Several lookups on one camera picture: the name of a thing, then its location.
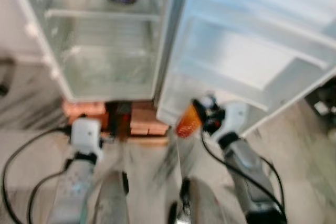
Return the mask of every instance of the black strip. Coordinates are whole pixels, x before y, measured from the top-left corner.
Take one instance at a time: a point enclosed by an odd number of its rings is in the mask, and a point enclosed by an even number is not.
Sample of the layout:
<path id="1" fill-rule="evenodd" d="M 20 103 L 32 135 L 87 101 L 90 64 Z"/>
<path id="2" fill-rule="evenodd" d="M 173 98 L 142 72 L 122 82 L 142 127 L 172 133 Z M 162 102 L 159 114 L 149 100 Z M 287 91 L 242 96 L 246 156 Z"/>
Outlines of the black strip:
<path id="1" fill-rule="evenodd" d="M 192 100 L 192 104 L 197 112 L 199 119 L 202 121 L 202 124 L 204 124 L 208 118 L 206 115 L 206 108 L 196 99 Z"/>
<path id="2" fill-rule="evenodd" d="M 130 187 L 128 184 L 128 178 L 127 178 L 127 173 L 126 172 L 122 172 L 122 184 L 124 187 L 124 192 L 127 195 L 128 192 L 130 191 Z"/>
<path id="3" fill-rule="evenodd" d="M 65 163 L 64 163 L 64 168 L 63 168 L 63 170 L 68 170 L 68 168 L 70 167 L 72 161 L 74 161 L 74 160 L 68 158 L 68 159 L 65 161 Z"/>
<path id="4" fill-rule="evenodd" d="M 180 199 L 182 200 L 183 203 L 190 201 L 189 189 L 190 189 L 190 179 L 184 178 L 180 190 Z"/>
<path id="5" fill-rule="evenodd" d="M 87 160 L 95 165 L 97 163 L 97 156 L 94 153 L 90 153 L 89 155 L 86 155 L 86 154 L 77 152 L 75 154 L 74 160 Z"/>
<path id="6" fill-rule="evenodd" d="M 239 140 L 239 136 L 234 132 L 229 132 L 219 139 L 218 144 L 222 150 L 225 150 L 226 147 L 237 140 Z"/>
<path id="7" fill-rule="evenodd" d="M 286 224 L 284 217 L 276 210 L 253 212 L 246 215 L 248 224 Z"/>

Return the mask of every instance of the floor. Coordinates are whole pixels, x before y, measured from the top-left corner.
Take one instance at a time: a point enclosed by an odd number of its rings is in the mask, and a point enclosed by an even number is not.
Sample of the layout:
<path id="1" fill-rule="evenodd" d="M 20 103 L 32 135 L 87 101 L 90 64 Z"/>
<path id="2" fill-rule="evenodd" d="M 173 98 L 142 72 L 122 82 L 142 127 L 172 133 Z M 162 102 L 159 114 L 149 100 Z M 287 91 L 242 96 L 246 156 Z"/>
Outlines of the floor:
<path id="1" fill-rule="evenodd" d="M 8 96 L 0 100 L 0 168 L 31 136 L 65 120 L 58 90 L 45 70 L 13 66 L 10 73 L 12 76 L 6 77 L 8 71 L 0 67 L 0 80 L 7 78 L 11 83 Z M 323 124 L 301 101 L 247 137 L 254 149 L 273 161 L 283 180 L 289 223 L 335 222 L 336 146 L 324 132 Z M 173 134 L 169 137 L 167 147 L 121 143 L 104 147 L 104 160 L 97 166 L 96 176 L 109 169 L 127 172 L 130 223 L 166 223 L 169 206 L 177 198 L 185 176 L 200 178 L 210 185 L 229 223 L 245 223 L 226 169 L 211 159 L 196 139 L 180 140 Z M 10 197 L 22 220 L 32 187 L 57 171 L 68 155 L 67 139 L 55 133 L 22 153 L 11 166 Z M 56 185 L 57 181 L 52 181 L 38 194 L 35 223 L 46 223 Z M 0 223 L 12 223 L 1 202 Z"/>

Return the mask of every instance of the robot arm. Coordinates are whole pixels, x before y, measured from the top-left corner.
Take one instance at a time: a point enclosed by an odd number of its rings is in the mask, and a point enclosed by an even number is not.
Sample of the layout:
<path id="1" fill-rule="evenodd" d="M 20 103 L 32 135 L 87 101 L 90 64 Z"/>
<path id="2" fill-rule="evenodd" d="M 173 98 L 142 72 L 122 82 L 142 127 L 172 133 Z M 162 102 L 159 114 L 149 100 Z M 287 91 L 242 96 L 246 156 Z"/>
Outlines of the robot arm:
<path id="1" fill-rule="evenodd" d="M 48 224 L 87 223 L 86 201 L 93 187 L 96 164 L 103 158 L 100 122 L 80 118 L 72 125 L 71 146 L 75 156 L 60 177 Z M 125 173 L 111 171 L 102 182 L 94 215 L 94 224 L 127 224 L 126 195 L 128 182 Z"/>
<path id="2" fill-rule="evenodd" d="M 237 134 L 245 124 L 248 105 L 240 102 L 217 105 L 214 97 L 208 95 L 193 100 L 192 106 L 198 118 L 191 119 L 190 115 L 185 114 L 181 119 L 185 125 L 179 124 L 176 133 L 185 134 L 186 129 L 190 129 L 185 118 L 188 118 L 191 125 L 195 125 L 198 121 L 203 127 L 202 134 L 207 132 L 209 140 L 220 146 L 224 161 L 228 166 L 253 179 L 263 189 L 274 195 L 271 182 L 263 171 L 261 158 Z M 236 196 L 247 223 L 287 223 L 286 217 L 281 213 L 275 201 L 236 171 L 229 169 L 235 184 Z"/>

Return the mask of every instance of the refrigerator shelf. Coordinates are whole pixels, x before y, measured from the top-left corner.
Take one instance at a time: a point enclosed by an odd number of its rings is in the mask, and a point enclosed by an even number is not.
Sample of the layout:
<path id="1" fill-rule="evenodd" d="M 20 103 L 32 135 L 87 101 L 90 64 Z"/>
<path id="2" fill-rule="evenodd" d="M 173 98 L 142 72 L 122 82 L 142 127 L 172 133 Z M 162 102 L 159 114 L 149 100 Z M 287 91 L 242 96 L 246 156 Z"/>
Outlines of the refrigerator shelf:
<path id="1" fill-rule="evenodd" d="M 137 19 L 160 21 L 159 7 L 154 0 L 138 0 L 122 5 L 112 0 L 43 0 L 45 16 L 103 19 Z"/>
<path id="2" fill-rule="evenodd" d="M 73 18 L 94 18 L 94 19 L 128 19 L 159 22 L 157 14 L 131 13 L 131 12 L 99 12 L 92 10 L 65 9 L 62 7 L 50 8 L 45 12 L 46 17 L 73 17 Z"/>
<path id="3" fill-rule="evenodd" d="M 148 57 L 153 54 L 149 22 L 75 19 L 68 22 L 69 28 L 63 42 L 63 57 L 92 51 L 107 58 L 113 54 L 125 57 Z"/>

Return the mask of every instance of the orange part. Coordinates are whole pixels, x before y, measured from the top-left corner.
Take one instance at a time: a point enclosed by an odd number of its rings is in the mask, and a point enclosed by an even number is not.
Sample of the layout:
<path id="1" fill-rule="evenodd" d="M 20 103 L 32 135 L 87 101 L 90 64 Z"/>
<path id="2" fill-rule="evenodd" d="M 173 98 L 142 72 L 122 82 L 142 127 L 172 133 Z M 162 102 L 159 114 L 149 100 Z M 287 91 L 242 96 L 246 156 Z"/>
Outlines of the orange part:
<path id="1" fill-rule="evenodd" d="M 195 107 L 190 104 L 177 125 L 175 132 L 179 137 L 186 138 L 191 136 L 201 125 L 202 122 L 197 115 Z"/>
<path id="2" fill-rule="evenodd" d="M 102 115 L 106 112 L 103 102 L 70 103 L 64 101 L 62 108 L 66 116 Z"/>

